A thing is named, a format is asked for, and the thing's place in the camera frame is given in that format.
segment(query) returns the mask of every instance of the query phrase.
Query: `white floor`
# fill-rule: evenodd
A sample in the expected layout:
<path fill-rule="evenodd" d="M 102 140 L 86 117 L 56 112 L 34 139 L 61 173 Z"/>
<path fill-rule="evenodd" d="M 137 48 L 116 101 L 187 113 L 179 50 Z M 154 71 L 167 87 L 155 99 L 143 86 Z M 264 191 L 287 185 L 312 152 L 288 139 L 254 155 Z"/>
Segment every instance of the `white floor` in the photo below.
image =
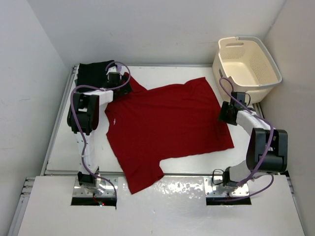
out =
<path fill-rule="evenodd" d="M 200 177 L 164 177 L 131 195 L 118 179 L 112 206 L 71 206 L 75 177 L 37 177 L 19 236 L 302 236 L 285 176 L 252 197 L 252 205 L 206 206 Z M 249 182 L 255 192 L 270 182 Z"/>
<path fill-rule="evenodd" d="M 137 82 L 147 89 L 169 84 L 183 84 L 189 80 L 206 77 L 218 101 L 222 99 L 214 80 L 211 67 L 150 67 L 131 66 L 131 74 Z M 65 107 L 46 173 L 76 172 L 80 155 L 71 128 L 67 126 L 66 116 L 70 106 L 69 99 Z M 108 120 L 104 113 L 105 106 L 100 108 L 99 126 L 95 133 L 95 151 L 99 159 L 101 172 L 122 173 L 122 169 L 107 141 Z M 235 148 L 194 155 L 182 158 L 162 160 L 160 166 L 165 174 L 210 174 L 213 169 L 225 169 L 245 160 L 249 135 L 240 126 L 229 125 Z"/>

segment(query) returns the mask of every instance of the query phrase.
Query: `red cloth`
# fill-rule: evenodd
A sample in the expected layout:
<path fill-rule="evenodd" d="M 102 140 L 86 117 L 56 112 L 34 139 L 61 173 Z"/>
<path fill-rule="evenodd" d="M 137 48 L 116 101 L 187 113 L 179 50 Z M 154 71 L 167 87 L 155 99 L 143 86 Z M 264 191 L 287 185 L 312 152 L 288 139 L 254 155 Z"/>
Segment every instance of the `red cloth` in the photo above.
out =
<path fill-rule="evenodd" d="M 220 105 L 205 78 L 146 90 L 133 78 L 133 92 L 109 103 L 107 138 L 131 193 L 164 174 L 160 160 L 233 148 Z"/>

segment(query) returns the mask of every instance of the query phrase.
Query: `gray wall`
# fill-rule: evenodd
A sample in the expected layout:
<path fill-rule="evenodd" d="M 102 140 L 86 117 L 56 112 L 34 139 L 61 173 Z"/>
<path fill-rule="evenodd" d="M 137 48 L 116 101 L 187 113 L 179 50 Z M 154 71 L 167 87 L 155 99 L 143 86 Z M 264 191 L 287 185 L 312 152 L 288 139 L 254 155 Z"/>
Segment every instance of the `gray wall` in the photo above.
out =
<path fill-rule="evenodd" d="M 26 0 L 0 1 L 0 236 L 25 177 L 38 175 L 69 68 Z"/>
<path fill-rule="evenodd" d="M 263 100 L 265 116 L 289 133 L 288 169 L 307 235 L 315 235 L 315 1 L 288 0 L 265 39 L 283 83 Z"/>
<path fill-rule="evenodd" d="M 264 37 L 285 0 L 28 0 L 66 66 L 211 64 L 223 37 Z"/>

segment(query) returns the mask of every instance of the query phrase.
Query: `beige plastic basket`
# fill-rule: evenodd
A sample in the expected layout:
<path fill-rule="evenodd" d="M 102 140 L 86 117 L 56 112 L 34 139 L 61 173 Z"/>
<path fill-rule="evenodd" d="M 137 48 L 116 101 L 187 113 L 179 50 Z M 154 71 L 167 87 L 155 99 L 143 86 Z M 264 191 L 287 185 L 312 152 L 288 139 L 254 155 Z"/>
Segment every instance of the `beige plastic basket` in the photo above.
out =
<path fill-rule="evenodd" d="M 213 73 L 224 101 L 230 97 L 219 85 L 219 79 L 227 78 L 234 91 L 246 92 L 251 103 L 260 102 L 270 90 L 282 81 L 282 76 L 266 47 L 256 37 L 231 37 L 219 40 L 219 51 L 213 62 Z M 231 92 L 231 85 L 223 81 Z"/>

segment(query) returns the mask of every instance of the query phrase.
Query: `black cloth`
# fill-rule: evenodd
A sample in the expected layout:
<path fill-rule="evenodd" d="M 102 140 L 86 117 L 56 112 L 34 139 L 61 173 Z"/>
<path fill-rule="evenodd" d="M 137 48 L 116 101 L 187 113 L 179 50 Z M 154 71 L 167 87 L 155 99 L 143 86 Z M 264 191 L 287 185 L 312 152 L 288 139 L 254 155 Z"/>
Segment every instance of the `black cloth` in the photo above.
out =
<path fill-rule="evenodd" d="M 80 64 L 78 71 L 77 86 L 90 85 L 97 88 L 101 88 L 106 80 L 106 66 L 113 62 L 113 60 L 96 62 L 91 64 Z M 80 88 L 78 92 L 88 92 L 92 89 Z"/>

